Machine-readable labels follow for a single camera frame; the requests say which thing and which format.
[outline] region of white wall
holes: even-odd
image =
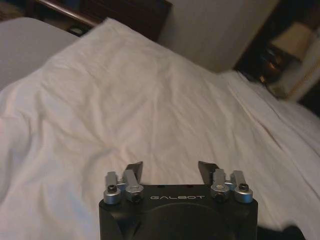
[[[215,72],[231,69],[279,0],[168,0],[159,43]]]

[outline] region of silver metal clamp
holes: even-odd
[[[225,202],[233,192],[234,199],[243,204],[253,201],[253,192],[246,183],[242,171],[235,170],[230,175],[230,180],[226,180],[223,169],[215,169],[213,173],[213,183],[210,187],[211,196],[219,203]]]
[[[103,201],[106,204],[117,204],[121,201],[121,190],[117,186],[117,175],[115,171],[110,171],[105,177],[105,191]]]
[[[137,166],[141,168],[142,163],[137,163]],[[105,177],[103,201],[108,205],[118,204],[123,195],[128,201],[138,203],[143,199],[143,193],[144,187],[138,183],[136,174],[132,169],[126,169],[123,173],[123,178],[119,181],[114,171],[108,172]]]
[[[134,171],[131,169],[125,170],[123,173],[123,180],[126,185],[126,199],[133,203],[138,203],[144,197],[144,187],[138,183]]]

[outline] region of lampshade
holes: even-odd
[[[271,41],[271,45],[302,60],[310,45],[313,32],[306,25],[294,22],[285,32]]]

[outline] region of bed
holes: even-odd
[[[108,171],[201,184],[242,170],[258,223],[320,236],[320,120],[108,19],[0,93],[0,238],[99,239]]]
[[[0,91],[40,68],[78,37],[45,22],[20,17],[0,23]]]

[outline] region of black screw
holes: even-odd
[[[109,185],[107,190],[109,193],[113,194],[117,191],[117,186],[116,185]]]
[[[134,204],[137,204],[141,201],[141,196],[139,195],[139,193],[133,193],[131,200]]]
[[[226,196],[222,193],[222,192],[217,192],[214,196],[214,200],[217,202],[217,203],[224,203],[226,201]]]
[[[239,189],[240,189],[240,191],[248,192],[249,191],[249,186],[246,183],[240,183],[239,184]]]

